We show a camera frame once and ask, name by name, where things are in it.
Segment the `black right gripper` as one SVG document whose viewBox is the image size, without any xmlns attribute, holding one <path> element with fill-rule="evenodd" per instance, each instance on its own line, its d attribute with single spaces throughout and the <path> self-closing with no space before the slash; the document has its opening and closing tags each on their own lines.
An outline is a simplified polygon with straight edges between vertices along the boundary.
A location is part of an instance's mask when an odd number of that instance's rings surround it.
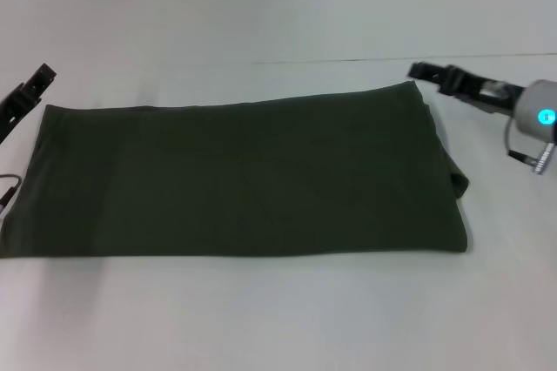
<svg viewBox="0 0 557 371">
<path fill-rule="evenodd" d="M 439 66 L 428 62 L 411 64 L 407 76 L 439 85 L 439 92 L 488 113 L 512 116 L 523 87 L 484 78 L 460 67 Z"/>
</svg>

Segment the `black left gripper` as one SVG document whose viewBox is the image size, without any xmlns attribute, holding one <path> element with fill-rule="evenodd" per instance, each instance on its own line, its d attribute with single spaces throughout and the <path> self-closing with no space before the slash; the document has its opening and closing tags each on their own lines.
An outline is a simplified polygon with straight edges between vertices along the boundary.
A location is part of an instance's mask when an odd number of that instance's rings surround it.
<svg viewBox="0 0 557 371">
<path fill-rule="evenodd" d="M 41 64 L 25 84 L 20 84 L 1 102 L 1 142 L 38 105 L 56 75 L 49 65 Z"/>
</svg>

